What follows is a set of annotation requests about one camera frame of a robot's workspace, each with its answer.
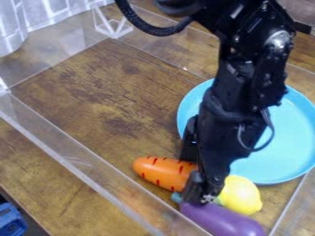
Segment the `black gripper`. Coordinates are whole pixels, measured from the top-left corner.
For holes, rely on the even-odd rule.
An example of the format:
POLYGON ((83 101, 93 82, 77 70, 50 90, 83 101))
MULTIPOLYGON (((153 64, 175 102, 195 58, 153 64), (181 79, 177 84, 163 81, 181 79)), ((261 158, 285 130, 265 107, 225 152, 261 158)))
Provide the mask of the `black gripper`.
POLYGON ((190 204, 213 202, 225 188, 231 163, 265 149, 275 137, 269 109, 253 111, 229 101, 230 110, 209 88, 198 115, 185 127, 181 160, 197 162, 182 192, 190 204))

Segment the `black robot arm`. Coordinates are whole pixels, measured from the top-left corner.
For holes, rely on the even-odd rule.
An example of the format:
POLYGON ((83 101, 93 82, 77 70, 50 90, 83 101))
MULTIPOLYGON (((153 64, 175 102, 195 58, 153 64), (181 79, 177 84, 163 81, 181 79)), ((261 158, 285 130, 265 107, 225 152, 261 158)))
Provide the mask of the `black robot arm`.
POLYGON ((221 194, 230 164, 265 146, 269 108, 281 104, 286 63, 294 47, 293 20, 277 0, 157 0, 174 17, 190 17, 221 41, 219 69, 198 115, 182 137, 181 159, 193 161, 182 198, 206 204, 221 194))

